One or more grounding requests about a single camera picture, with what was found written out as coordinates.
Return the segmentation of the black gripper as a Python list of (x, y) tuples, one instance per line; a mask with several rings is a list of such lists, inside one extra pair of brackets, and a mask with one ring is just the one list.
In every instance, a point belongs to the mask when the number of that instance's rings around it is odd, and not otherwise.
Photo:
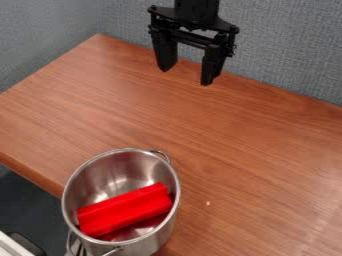
[(173, 7), (153, 5), (150, 34), (158, 67), (168, 72), (178, 62), (178, 42), (206, 47), (201, 84), (221, 75), (226, 58), (234, 55), (237, 25), (220, 17), (221, 0), (174, 0)]

